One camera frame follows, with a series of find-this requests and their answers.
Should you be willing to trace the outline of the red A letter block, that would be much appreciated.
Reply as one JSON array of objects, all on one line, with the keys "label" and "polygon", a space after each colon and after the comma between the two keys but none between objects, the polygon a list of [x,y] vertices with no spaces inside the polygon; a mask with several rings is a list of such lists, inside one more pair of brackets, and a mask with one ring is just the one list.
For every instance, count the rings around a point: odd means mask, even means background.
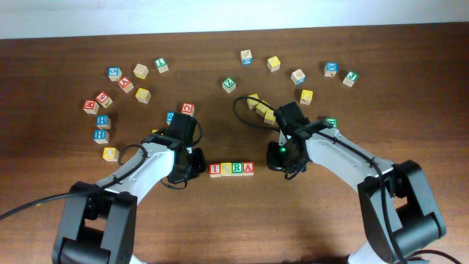
[{"label": "red A letter block", "polygon": [[254,171],[255,168],[253,162],[243,162],[243,176],[253,176]]}]

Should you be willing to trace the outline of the yellow C letter block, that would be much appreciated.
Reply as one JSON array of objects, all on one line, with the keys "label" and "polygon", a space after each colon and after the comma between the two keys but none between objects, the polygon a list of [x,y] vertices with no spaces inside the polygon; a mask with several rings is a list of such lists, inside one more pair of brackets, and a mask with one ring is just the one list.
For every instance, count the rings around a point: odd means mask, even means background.
[{"label": "yellow C letter block", "polygon": [[231,162],[221,163],[221,176],[222,177],[232,176],[232,163]]}]

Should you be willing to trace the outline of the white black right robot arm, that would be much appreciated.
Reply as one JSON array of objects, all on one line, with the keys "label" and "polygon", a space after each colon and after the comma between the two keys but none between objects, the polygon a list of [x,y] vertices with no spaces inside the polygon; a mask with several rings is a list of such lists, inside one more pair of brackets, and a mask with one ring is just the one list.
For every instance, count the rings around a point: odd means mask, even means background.
[{"label": "white black right robot arm", "polygon": [[358,193],[366,242],[347,263],[405,263],[446,235],[446,224],[419,164],[379,158],[341,135],[325,120],[310,122],[295,102],[274,111],[278,142],[267,165],[291,180],[308,163],[319,164]]}]

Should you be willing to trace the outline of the green R letter block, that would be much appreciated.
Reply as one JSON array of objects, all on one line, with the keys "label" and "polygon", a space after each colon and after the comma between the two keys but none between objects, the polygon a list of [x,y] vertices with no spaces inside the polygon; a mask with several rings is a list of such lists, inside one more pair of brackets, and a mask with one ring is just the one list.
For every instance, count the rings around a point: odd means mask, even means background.
[{"label": "green R letter block", "polygon": [[232,163],[232,176],[243,176],[243,163],[242,162]]}]

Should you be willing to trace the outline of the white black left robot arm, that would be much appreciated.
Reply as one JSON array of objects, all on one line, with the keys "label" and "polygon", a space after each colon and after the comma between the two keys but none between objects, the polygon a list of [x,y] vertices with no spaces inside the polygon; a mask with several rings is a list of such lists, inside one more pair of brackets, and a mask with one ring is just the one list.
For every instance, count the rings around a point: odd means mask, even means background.
[{"label": "white black left robot arm", "polygon": [[139,203],[158,183],[177,190],[206,169],[193,134],[197,120],[175,113],[169,127],[135,144],[135,155],[95,184],[75,183],[66,199],[53,263],[139,263],[134,255]]}]

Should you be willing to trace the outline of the red I letter block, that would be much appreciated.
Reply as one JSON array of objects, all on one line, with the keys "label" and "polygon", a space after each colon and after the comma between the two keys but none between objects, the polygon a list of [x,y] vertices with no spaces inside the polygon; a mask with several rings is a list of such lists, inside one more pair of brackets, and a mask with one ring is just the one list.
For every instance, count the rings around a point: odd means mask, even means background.
[{"label": "red I letter block", "polygon": [[220,164],[210,164],[209,165],[209,175],[210,175],[210,177],[220,177],[221,176],[221,165]]}]

